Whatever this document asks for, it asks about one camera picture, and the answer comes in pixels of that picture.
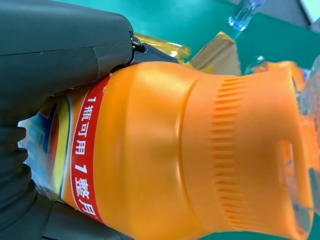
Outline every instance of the red label band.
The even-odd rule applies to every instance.
[[[104,90],[110,76],[91,88],[82,103],[72,145],[70,177],[73,198],[78,209],[103,223],[94,192],[94,147]]]

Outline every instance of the clear plastic object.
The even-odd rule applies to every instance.
[[[309,177],[313,199],[313,210],[320,215],[320,55],[313,63],[306,86],[298,99],[300,112],[303,116],[311,116],[313,120],[316,144],[315,151],[317,162],[310,165]]]
[[[237,31],[243,31],[265,2],[266,0],[241,0],[236,10],[229,17],[229,24]]]

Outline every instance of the gray plastic device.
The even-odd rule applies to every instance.
[[[125,17],[51,0],[0,0],[0,240],[126,240],[35,191],[18,121],[66,89],[146,61],[177,63]]]

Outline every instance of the teal table surface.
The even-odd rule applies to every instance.
[[[122,14],[135,32],[187,45],[193,55],[219,31],[223,31],[235,40],[242,71],[256,56],[264,56],[272,62],[291,60],[303,68],[310,68],[320,54],[320,34],[267,15],[258,13],[245,31],[235,31],[228,24],[228,17],[235,6],[223,0],[60,1]],[[215,233],[203,238],[223,239],[283,238],[251,232]],[[315,219],[309,239],[320,239],[320,218]]]

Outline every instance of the orange plastic bottle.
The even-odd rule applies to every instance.
[[[20,125],[39,191],[137,240],[303,240],[312,224],[318,147],[288,67],[235,77],[146,62]]]

